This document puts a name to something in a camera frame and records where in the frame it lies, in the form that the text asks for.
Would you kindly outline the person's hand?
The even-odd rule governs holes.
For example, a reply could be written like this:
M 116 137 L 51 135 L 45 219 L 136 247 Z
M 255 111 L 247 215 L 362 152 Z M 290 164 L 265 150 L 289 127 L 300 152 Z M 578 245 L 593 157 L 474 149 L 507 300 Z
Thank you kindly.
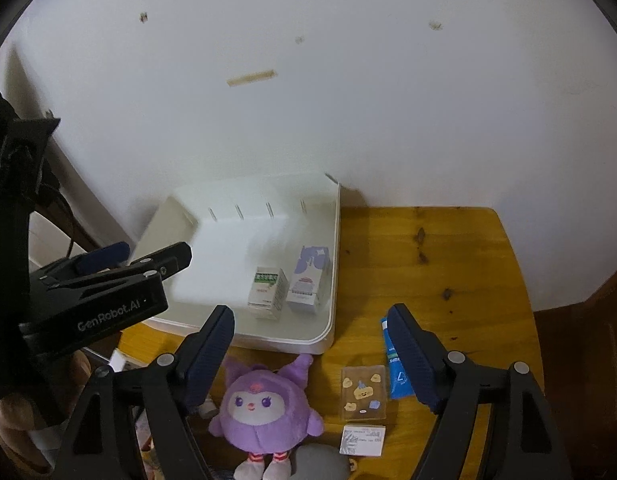
M 78 350 L 66 369 L 66 377 L 52 382 L 48 387 L 52 391 L 51 400 L 59 402 L 63 420 L 72 415 L 91 374 L 92 366 L 84 353 Z M 25 478 L 41 479 L 50 475 L 50 463 L 30 436 L 31 431 L 47 427 L 49 424 L 43 421 L 23 396 L 14 394 L 0 400 L 0 447 L 18 473 Z

